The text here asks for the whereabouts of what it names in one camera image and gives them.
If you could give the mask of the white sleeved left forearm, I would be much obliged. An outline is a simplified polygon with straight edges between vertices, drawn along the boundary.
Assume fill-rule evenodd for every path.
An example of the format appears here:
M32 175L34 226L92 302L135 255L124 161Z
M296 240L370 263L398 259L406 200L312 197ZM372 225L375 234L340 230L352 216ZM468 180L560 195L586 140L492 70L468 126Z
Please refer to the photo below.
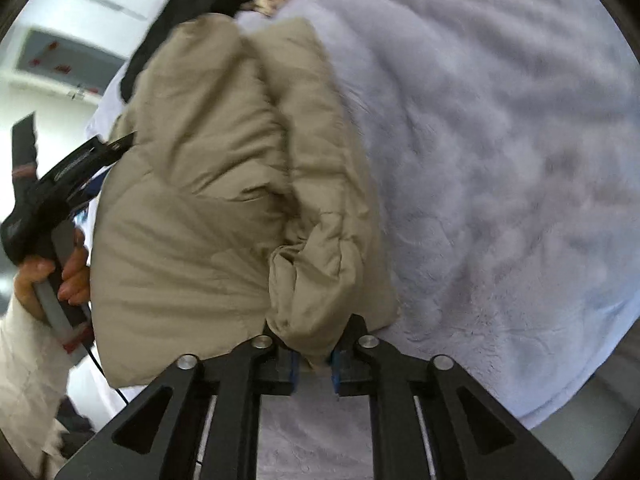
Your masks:
M34 479L52 479L93 424L66 396L70 356L49 326L12 298L1 318L1 433Z

